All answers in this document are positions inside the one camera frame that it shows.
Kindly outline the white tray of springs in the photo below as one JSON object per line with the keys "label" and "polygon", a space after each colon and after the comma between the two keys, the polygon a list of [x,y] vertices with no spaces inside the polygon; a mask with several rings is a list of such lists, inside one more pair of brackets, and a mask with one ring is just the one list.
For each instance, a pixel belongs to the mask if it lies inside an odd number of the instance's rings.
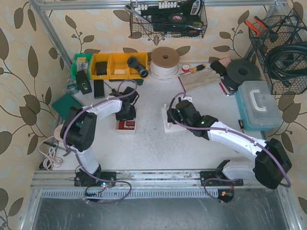
{"label": "white tray of springs", "polygon": [[124,114],[123,111],[115,113],[115,126],[114,130],[118,134],[132,135],[136,132],[136,115],[137,108],[135,106],[130,106],[130,111]]}

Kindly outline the white peg base plate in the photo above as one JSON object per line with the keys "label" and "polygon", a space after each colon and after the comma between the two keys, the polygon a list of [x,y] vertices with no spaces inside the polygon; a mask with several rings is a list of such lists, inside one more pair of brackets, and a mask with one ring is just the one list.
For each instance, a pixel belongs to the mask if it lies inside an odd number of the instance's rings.
{"label": "white peg base plate", "polygon": [[164,106],[161,108],[162,112],[162,119],[163,119],[163,125],[164,125],[164,132],[165,133],[175,133],[175,132],[183,132],[186,131],[187,129],[179,126],[177,124],[173,124],[171,122],[168,122],[168,117],[167,117],[167,110],[168,106],[165,103]]}

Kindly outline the beige work glove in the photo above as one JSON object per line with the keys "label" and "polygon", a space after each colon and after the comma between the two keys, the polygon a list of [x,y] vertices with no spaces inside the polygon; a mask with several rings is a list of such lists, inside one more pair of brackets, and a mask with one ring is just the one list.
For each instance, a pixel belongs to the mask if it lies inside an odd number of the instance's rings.
{"label": "beige work glove", "polygon": [[220,83],[221,78],[220,74],[218,74],[212,68],[204,68],[194,73],[179,76],[179,81],[184,89],[184,92],[189,92],[209,84]]}

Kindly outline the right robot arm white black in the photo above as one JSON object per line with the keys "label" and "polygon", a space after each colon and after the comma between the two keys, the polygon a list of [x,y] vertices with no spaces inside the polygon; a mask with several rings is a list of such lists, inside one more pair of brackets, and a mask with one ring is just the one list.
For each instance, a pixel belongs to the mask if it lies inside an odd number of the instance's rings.
{"label": "right robot arm white black", "polygon": [[229,180],[251,177],[269,189],[276,189],[282,185],[282,180],[286,180],[285,187],[291,186],[287,173],[292,163],[279,140],[267,141],[238,132],[213,116],[201,115],[188,100],[180,101],[174,108],[169,107],[166,114],[173,124],[186,128],[197,137],[222,143],[251,161],[249,164],[227,162],[222,172]]}

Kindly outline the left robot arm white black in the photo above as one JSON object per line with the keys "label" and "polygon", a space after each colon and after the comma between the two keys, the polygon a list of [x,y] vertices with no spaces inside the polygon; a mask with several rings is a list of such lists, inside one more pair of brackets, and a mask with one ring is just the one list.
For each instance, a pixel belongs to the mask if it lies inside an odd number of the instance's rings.
{"label": "left robot arm white black", "polygon": [[132,87],[123,92],[112,90],[109,97],[89,107],[72,106],[60,132],[64,146],[73,151],[83,171],[97,177],[100,164],[94,156],[94,141],[98,119],[115,114],[116,121],[133,121],[136,118],[135,103],[139,94]]}

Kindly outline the black ribbed block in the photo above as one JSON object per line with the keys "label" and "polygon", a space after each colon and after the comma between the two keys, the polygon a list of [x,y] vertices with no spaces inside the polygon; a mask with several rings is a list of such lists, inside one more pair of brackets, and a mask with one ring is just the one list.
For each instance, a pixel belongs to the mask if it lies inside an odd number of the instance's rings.
{"label": "black ribbed block", "polygon": [[104,81],[94,80],[94,98],[101,99],[105,96]]}

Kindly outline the red tape roll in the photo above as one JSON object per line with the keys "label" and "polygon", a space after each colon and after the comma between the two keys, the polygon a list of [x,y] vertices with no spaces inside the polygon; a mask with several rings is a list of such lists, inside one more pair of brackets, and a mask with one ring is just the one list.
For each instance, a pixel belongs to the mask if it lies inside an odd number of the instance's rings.
{"label": "red tape roll", "polygon": [[190,70],[190,65],[188,65],[188,64],[183,64],[182,65],[182,71],[183,72],[189,72],[189,70]]}

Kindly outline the glass jar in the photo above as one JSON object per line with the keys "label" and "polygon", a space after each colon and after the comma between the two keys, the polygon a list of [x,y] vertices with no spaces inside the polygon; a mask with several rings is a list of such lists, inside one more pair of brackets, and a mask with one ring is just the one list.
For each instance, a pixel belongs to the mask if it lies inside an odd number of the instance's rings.
{"label": "glass jar", "polygon": [[79,92],[78,85],[76,83],[76,80],[74,79],[68,79],[67,80],[67,87],[66,87],[66,92],[75,95]]}

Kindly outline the black sanding block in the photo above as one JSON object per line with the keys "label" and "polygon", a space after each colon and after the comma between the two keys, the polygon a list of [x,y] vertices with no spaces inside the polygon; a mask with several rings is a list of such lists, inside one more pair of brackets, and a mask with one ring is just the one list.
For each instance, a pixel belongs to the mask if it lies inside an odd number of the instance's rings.
{"label": "black sanding block", "polygon": [[224,75],[227,74],[226,67],[218,60],[212,62],[210,64],[210,67],[211,67],[211,69],[216,71],[216,73],[218,73],[220,76],[224,76]]}

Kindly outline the small yellow black screwdriver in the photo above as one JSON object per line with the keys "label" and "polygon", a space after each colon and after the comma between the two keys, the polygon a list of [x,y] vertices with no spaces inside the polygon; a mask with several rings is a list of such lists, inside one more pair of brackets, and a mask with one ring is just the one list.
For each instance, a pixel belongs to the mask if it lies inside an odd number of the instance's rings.
{"label": "small yellow black screwdriver", "polygon": [[238,120],[238,123],[239,123],[240,129],[241,129],[242,131],[244,131],[245,129],[244,129],[243,121],[242,121],[241,119],[239,119],[239,120]]}

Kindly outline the green storage bin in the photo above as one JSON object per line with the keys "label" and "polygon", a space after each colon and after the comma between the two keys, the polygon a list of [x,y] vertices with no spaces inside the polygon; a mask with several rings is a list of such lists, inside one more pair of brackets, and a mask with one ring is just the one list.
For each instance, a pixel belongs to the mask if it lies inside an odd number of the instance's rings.
{"label": "green storage bin", "polygon": [[88,79],[90,79],[90,65],[92,54],[75,54],[71,65],[71,78],[76,79],[78,71],[84,70]]}

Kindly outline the black filament spool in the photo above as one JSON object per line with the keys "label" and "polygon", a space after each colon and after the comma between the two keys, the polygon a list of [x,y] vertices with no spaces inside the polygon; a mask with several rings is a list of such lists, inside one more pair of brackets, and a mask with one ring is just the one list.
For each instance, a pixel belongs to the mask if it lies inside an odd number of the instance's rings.
{"label": "black filament spool", "polygon": [[226,74],[222,82],[231,89],[237,90],[245,81],[259,81],[260,79],[261,73],[255,64],[244,59],[236,59],[226,67]]}

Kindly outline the teal clear toolbox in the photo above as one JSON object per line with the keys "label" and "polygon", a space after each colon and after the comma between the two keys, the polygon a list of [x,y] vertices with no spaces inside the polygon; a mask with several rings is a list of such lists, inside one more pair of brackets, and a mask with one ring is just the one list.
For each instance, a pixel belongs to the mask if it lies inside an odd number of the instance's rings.
{"label": "teal clear toolbox", "polygon": [[268,131],[282,123],[281,112],[265,81],[243,82],[235,97],[245,130]]}

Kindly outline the red handled hex key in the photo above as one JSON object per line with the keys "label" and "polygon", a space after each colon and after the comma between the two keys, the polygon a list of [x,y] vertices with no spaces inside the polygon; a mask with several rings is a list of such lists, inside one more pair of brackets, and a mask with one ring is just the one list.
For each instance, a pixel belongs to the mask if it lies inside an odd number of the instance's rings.
{"label": "red handled hex key", "polygon": [[236,90],[230,88],[226,82],[224,81],[224,79],[221,79],[221,82],[219,83],[223,93],[227,96],[230,97],[232,95],[234,95],[236,93]]}

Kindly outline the orange handled pliers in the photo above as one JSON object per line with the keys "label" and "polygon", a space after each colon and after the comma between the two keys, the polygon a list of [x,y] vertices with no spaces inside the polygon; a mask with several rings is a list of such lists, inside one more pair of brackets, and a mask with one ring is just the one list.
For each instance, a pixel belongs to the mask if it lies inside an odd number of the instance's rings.
{"label": "orange handled pliers", "polygon": [[[254,21],[256,22],[257,25],[261,26],[264,30],[267,30],[268,29],[268,26],[267,24],[261,20],[258,16],[254,16]],[[253,32],[256,33],[257,36],[260,36],[261,35],[261,31],[260,29],[258,29],[253,23],[251,23],[249,20],[245,20],[244,21],[244,24],[249,28],[251,29]]]}

